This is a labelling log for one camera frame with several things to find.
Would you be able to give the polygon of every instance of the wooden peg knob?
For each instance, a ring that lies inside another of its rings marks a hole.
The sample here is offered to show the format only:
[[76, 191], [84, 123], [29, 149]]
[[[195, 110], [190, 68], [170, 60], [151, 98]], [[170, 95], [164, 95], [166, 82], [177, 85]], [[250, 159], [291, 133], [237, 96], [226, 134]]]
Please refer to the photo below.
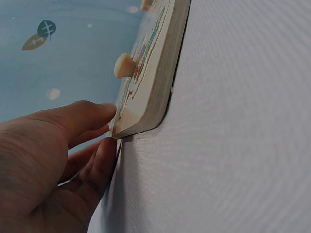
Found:
[[115, 64], [115, 76], [118, 79], [132, 77], [135, 71], [136, 62], [133, 61], [129, 54], [122, 54]]
[[142, 11], [149, 11], [153, 1], [154, 0], [142, 0], [140, 9]]

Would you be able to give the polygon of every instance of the printed illustration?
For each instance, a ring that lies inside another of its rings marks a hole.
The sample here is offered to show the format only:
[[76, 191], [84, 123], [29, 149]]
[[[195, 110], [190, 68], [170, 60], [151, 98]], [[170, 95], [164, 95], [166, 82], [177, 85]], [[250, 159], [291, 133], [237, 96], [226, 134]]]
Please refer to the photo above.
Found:
[[47, 38], [49, 37], [51, 40], [51, 36], [56, 32], [56, 24], [49, 20], [44, 20], [40, 23], [37, 28], [37, 34], [30, 37], [24, 46], [22, 47], [22, 51], [34, 50], [41, 45], [43, 45]]
[[55, 33], [56, 31], [56, 25], [52, 21], [49, 20], [44, 20], [40, 23], [38, 27], [38, 35], [45, 38], [49, 37], [51, 40], [51, 36]]
[[46, 40], [47, 38], [43, 38], [39, 36], [38, 34], [35, 34], [26, 41], [26, 43], [24, 44], [21, 50], [23, 51], [34, 50], [38, 48], [39, 46], [43, 45], [46, 42]]

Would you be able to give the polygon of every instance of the fingernail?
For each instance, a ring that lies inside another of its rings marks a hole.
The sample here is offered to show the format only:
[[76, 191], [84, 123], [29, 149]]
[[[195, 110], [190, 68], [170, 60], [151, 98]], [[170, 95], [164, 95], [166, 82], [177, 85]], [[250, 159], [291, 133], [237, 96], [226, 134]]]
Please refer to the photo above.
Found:
[[102, 106], [104, 106], [109, 113], [115, 113], [117, 110], [116, 106], [112, 103], [103, 103]]

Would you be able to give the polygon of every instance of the blue wallpaper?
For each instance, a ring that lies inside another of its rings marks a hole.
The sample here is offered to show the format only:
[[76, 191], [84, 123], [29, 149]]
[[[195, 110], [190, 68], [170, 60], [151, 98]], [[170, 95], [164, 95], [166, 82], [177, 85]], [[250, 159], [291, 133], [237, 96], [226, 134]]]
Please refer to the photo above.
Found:
[[140, 3], [0, 0], [0, 122], [77, 100], [115, 102], [114, 63], [132, 49]]

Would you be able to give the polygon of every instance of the knuckle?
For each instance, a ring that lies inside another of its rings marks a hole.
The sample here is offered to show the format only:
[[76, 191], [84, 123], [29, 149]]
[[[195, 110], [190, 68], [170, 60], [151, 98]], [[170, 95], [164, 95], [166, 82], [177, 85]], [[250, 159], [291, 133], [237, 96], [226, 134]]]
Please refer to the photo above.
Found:
[[90, 101], [87, 101], [87, 100], [77, 101], [73, 105], [79, 106], [81, 108], [95, 108], [96, 107], [96, 104], [94, 104]]

